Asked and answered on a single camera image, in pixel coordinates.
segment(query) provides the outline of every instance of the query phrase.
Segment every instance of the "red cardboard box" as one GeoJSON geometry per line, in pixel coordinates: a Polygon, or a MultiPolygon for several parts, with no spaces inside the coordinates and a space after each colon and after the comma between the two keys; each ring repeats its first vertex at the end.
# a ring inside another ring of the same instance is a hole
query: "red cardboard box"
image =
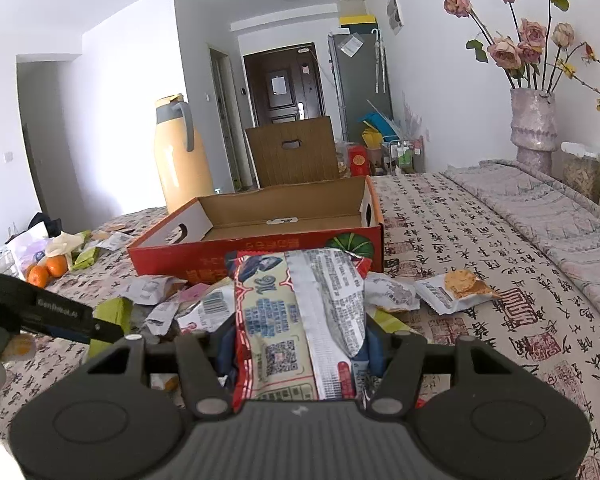
{"type": "Polygon", "coordinates": [[[271,186],[195,198],[128,251],[139,275],[177,276],[192,285],[225,277],[225,254],[240,250],[344,248],[371,258],[372,270],[382,272],[382,222],[369,177],[271,186]]]}

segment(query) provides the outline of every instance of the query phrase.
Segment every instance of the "green pumpkin illustration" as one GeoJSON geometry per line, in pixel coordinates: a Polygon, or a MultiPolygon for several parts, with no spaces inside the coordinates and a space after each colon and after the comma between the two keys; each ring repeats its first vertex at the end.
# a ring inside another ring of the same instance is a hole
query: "green pumpkin illustration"
{"type": "Polygon", "coordinates": [[[373,259],[374,257],[374,245],[371,240],[355,233],[339,234],[338,236],[327,240],[325,247],[342,249],[343,251],[349,251],[350,253],[364,256],[365,258],[373,259]]]}

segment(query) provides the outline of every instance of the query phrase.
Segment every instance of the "qr code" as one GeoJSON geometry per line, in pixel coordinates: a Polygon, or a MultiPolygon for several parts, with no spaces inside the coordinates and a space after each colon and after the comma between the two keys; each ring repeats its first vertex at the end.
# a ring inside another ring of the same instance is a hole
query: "qr code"
{"type": "Polygon", "coordinates": [[[265,346],[264,352],[268,376],[298,370],[296,345],[292,339],[265,346]]]}

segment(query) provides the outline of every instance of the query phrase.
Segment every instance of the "cardboard box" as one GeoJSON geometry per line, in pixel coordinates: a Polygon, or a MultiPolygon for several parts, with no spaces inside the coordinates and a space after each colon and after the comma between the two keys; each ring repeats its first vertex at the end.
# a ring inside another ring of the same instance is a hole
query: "cardboard box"
{"type": "Polygon", "coordinates": [[[330,117],[248,128],[260,187],[339,178],[330,117]]]}
{"type": "Polygon", "coordinates": [[[128,248],[139,275],[167,274],[195,283],[226,276],[232,251],[344,247],[382,272],[382,213],[369,177],[273,186],[193,199],[128,248]],[[176,243],[167,240],[180,232],[176,243]]]}

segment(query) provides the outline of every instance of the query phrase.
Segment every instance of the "ribbed gray panel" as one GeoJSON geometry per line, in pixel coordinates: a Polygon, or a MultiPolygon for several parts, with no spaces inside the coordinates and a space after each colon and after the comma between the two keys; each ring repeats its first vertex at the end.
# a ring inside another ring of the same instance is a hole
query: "ribbed gray panel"
{"type": "Polygon", "coordinates": [[[452,480],[426,462],[403,426],[365,418],[353,402],[263,401],[199,424],[169,465],[146,478],[452,480]]]}

